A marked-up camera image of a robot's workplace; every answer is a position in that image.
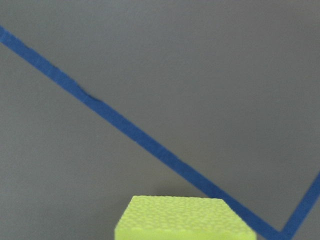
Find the sponge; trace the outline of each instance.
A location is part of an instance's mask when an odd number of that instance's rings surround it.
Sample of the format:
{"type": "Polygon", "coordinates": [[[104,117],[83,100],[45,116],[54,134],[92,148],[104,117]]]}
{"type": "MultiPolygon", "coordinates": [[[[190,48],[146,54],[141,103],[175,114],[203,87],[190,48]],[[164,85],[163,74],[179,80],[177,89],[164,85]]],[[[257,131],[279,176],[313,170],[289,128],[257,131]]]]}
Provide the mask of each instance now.
{"type": "Polygon", "coordinates": [[[115,227],[115,240],[256,240],[222,200],[133,196],[115,227]]]}

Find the yellow sponge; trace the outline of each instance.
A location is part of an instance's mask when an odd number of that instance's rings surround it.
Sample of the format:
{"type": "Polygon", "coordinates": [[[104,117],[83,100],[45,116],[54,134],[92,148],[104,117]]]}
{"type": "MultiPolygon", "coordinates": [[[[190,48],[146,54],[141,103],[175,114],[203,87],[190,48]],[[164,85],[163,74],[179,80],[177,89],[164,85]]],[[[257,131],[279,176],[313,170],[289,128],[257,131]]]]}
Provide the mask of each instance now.
{"type": "Polygon", "coordinates": [[[256,234],[222,200],[179,196],[134,196],[115,240],[255,240],[256,234]]]}

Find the textured sponge surface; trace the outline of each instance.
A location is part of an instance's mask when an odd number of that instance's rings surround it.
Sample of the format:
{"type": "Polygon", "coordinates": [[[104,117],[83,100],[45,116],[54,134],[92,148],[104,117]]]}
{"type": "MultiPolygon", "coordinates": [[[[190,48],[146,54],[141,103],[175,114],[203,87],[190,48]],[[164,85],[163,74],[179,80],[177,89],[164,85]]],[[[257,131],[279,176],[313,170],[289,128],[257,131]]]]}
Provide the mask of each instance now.
{"type": "Polygon", "coordinates": [[[255,240],[256,234],[222,200],[134,196],[115,240],[255,240]]]}

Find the gray surface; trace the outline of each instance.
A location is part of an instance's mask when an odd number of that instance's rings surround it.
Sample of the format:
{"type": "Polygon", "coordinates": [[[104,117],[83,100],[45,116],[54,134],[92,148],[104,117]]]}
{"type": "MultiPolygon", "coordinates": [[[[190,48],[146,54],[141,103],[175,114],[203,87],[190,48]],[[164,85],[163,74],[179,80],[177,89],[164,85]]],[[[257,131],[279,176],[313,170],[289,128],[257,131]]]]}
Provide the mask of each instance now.
{"type": "MultiPolygon", "coordinates": [[[[277,229],[319,171],[318,1],[0,6],[3,27],[277,229]]],[[[132,195],[204,197],[1,44],[0,110],[0,239],[110,240],[132,195]]],[[[319,239],[319,216],[294,239],[319,239]]]]}

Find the sponge edge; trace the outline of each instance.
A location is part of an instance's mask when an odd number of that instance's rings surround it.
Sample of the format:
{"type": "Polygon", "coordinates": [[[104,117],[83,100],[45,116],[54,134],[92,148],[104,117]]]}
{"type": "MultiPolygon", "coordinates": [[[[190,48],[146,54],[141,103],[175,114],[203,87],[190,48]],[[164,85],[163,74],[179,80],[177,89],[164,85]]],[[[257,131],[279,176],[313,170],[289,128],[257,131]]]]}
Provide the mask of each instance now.
{"type": "Polygon", "coordinates": [[[251,228],[222,200],[133,196],[115,240],[256,240],[251,228]]]}

